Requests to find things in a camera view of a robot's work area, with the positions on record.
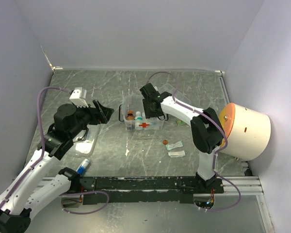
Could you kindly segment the small green packet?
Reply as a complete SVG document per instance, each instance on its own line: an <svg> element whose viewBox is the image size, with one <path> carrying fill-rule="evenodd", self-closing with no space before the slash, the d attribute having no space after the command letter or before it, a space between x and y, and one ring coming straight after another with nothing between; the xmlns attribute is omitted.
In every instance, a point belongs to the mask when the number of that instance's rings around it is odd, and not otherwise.
<svg viewBox="0 0 291 233"><path fill-rule="evenodd" d="M185 123L184 121L180 120L180 119L177 119L177 120L176 120L176 124L177 124L178 126L180 126L180 125L185 125L186 123Z"/></svg>

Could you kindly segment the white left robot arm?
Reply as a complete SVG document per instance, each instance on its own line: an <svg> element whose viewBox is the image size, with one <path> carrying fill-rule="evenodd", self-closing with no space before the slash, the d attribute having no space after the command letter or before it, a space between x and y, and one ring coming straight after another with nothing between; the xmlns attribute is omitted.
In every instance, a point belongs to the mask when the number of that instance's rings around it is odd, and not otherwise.
<svg viewBox="0 0 291 233"><path fill-rule="evenodd" d="M80 174L68 167L44 187L36 190L44 176L58 164L74 145L74 138L88 125L109 122L113 108L102 106L77 107L67 103L58 107L54 123L38 144L31 160L12 184L0 195L0 233L23 233L31 220L46 205L61 194L79 194Z"/></svg>

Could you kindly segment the white bottle green label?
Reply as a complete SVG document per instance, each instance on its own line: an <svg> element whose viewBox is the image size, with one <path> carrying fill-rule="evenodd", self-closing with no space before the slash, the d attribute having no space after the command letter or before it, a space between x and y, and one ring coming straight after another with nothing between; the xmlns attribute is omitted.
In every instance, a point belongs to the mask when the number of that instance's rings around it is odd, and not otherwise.
<svg viewBox="0 0 291 233"><path fill-rule="evenodd" d="M142 120L142 119L143 119L142 113L137 111L135 115L135 120Z"/></svg>

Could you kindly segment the clear first aid box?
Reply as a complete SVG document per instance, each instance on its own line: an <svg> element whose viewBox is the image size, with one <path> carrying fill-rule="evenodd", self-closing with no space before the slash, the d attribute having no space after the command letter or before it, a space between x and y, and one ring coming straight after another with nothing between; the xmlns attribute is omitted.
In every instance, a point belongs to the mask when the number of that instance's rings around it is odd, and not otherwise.
<svg viewBox="0 0 291 233"><path fill-rule="evenodd" d="M161 130L164 122L169 119L169 115L164 114L162 117L153 117L147 119L145 117L144 113L144 107L143 107L143 96L142 95L127 95L124 96L123 102L119 105L119 114L118 114L118 120L120 122L125 123L125 127L127 131L134 131L134 130ZM133 111L134 117L136 115L136 112L139 111L142 113L143 119L142 120L135 120L134 119L134 128L129 130L127 128L127 114L128 111Z"/></svg>

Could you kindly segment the blue white ointment tube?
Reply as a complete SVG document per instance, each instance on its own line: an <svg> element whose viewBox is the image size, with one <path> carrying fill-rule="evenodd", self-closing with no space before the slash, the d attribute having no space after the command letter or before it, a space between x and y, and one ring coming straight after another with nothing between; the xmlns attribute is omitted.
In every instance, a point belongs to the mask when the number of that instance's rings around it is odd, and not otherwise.
<svg viewBox="0 0 291 233"><path fill-rule="evenodd" d="M86 168L89 166L90 160L89 159L84 159L81 164L79 165L77 169L77 173L80 174L81 176L85 173Z"/></svg>

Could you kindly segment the teal plaster packet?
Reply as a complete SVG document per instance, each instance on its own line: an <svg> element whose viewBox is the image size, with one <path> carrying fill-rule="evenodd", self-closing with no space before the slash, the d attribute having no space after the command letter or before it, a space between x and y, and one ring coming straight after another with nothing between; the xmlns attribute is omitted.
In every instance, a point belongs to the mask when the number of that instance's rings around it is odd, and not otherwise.
<svg viewBox="0 0 291 233"><path fill-rule="evenodd" d="M178 142L176 142L176 143L173 143L173 144L167 144L167 145L166 145L166 148L167 148L168 150L173 150L173 149L175 149L175 148L180 148L180 147L183 147L183 143L182 143L182 141L178 141Z"/></svg>

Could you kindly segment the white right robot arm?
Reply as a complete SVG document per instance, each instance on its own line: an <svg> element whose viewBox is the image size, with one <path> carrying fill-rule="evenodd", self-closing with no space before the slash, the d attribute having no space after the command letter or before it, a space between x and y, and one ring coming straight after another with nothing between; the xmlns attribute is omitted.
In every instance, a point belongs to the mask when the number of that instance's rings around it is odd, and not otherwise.
<svg viewBox="0 0 291 233"><path fill-rule="evenodd" d="M191 127L193 143L199 150L196 187L207 193L216 179L215 166L220 145L226 135L212 108L200 109L178 100L169 92L158 92L151 83L141 87L146 118L174 116Z"/></svg>

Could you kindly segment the brown medicine bottle orange cap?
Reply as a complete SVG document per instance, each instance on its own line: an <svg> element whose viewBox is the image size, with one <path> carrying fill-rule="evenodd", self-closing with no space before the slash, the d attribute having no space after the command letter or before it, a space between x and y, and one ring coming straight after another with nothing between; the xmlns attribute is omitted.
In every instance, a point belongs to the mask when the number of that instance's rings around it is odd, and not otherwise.
<svg viewBox="0 0 291 233"><path fill-rule="evenodd" d="M134 114L133 114L133 111L128 111L126 120L127 120L127 128L129 130L133 129L134 128L134 122L133 122L134 121Z"/></svg>

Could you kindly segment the white plaster packet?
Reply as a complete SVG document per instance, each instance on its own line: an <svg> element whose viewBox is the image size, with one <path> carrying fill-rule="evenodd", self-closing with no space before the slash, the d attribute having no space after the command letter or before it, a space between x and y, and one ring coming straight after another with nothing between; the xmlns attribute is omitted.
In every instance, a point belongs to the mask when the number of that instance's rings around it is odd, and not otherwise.
<svg viewBox="0 0 291 233"><path fill-rule="evenodd" d="M186 153L184 150L182 150L182 151L169 151L168 156L171 158L181 158L181 157L186 156Z"/></svg>

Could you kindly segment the clear divider tray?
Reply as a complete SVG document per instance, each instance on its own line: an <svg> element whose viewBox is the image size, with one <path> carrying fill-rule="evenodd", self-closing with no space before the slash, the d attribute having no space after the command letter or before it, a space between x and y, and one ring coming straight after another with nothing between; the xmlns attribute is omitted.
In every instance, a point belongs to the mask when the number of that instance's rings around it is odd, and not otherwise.
<svg viewBox="0 0 291 233"><path fill-rule="evenodd" d="M162 87L160 87L158 89L158 91L160 93L162 93L162 92L168 92L170 94L175 94L175 98L177 98L178 100L180 100L180 101L182 101L184 103L187 103L187 104L190 104L191 103L191 101L184 94L182 94L181 92L179 92L178 90L176 90L176 88L173 87L169 83L164 84Z"/></svg>

